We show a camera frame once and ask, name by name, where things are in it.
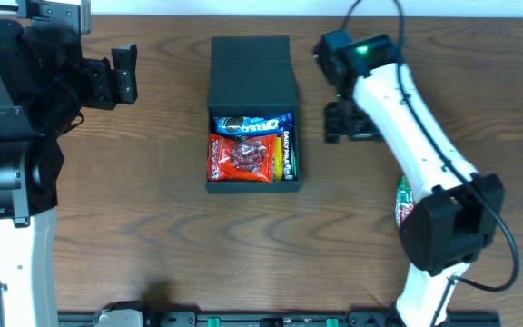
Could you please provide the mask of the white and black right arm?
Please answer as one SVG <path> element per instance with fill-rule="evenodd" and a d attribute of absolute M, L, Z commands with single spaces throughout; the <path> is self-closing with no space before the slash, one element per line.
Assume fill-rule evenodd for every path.
<path fill-rule="evenodd" d="M 449 312 L 455 286 L 490 246 L 504 190 L 456 149 L 422 100 L 409 68 L 387 35 L 360 41 L 344 29 L 321 36 L 313 57 L 337 101 L 325 108 L 324 138 L 381 140 L 410 186 L 413 206 L 396 222 L 410 267 L 386 326 L 498 326 L 492 312 Z"/>

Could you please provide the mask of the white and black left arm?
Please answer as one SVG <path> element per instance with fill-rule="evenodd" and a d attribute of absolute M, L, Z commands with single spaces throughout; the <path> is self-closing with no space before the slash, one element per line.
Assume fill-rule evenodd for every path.
<path fill-rule="evenodd" d="M 54 282 L 59 138 L 85 107 L 112 110 L 138 96 L 136 45 L 83 55 L 87 1 L 23 0 L 0 18 L 0 326 L 95 326 L 58 311 Z"/>

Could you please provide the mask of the yellow Hacks candy bag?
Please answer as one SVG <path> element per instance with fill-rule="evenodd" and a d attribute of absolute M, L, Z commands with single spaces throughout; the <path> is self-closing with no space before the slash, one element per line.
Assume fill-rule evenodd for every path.
<path fill-rule="evenodd" d="M 277 136 L 274 143 L 273 180 L 281 181 L 283 177 L 283 152 L 281 137 Z"/>

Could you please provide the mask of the blue Oreo cookie pack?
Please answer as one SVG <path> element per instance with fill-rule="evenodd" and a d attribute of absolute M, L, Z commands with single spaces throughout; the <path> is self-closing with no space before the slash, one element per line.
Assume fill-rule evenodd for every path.
<path fill-rule="evenodd" d="M 266 116 L 214 117 L 215 132 L 226 136 L 264 136 L 276 134 L 294 123 L 292 113 Z"/>

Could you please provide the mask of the purple Dairy Milk chocolate bar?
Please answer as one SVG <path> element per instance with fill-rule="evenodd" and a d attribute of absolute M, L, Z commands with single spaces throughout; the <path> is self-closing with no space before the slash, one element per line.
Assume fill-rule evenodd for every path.
<path fill-rule="evenodd" d="M 295 179 L 295 167 L 293 163 L 293 140 L 291 130 L 285 128 L 281 135 L 282 140 L 282 176 L 285 181 Z"/>

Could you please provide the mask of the Haribo worms gummy bag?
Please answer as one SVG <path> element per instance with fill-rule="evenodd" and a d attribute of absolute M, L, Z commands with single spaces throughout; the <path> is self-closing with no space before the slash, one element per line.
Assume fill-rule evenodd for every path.
<path fill-rule="evenodd" d="M 297 159 L 296 159 L 295 153 L 293 154 L 293 157 L 292 157 L 292 170 L 293 170 L 293 177 L 294 177 L 294 179 L 296 179 L 297 178 Z"/>

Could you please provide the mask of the black gift box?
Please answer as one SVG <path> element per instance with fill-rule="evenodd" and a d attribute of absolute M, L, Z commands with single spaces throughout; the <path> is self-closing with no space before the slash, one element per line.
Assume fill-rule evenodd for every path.
<path fill-rule="evenodd" d="M 207 192 L 297 193 L 301 188 L 298 109 L 298 85 L 287 35 L 214 36 L 207 98 L 208 132 L 214 132 L 214 117 L 292 113 L 291 134 L 297 159 L 297 178 L 273 183 L 206 182 Z"/>

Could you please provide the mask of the green KitKat Chunky bar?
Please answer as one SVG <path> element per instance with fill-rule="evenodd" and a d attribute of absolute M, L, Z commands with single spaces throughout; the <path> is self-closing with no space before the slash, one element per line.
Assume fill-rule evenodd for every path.
<path fill-rule="evenodd" d="M 405 175 L 399 179 L 396 201 L 395 201 L 395 218 L 398 227 L 405 221 L 405 219 L 412 212 L 414 207 L 414 200 L 412 189 Z"/>

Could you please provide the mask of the red candy bag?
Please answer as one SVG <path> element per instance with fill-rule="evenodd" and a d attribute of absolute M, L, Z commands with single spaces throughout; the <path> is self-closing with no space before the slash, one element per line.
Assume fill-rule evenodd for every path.
<path fill-rule="evenodd" d="M 210 134 L 207 161 L 208 181 L 272 183 L 275 143 L 275 134 L 256 136 L 244 141 L 235 141 L 218 134 Z"/>

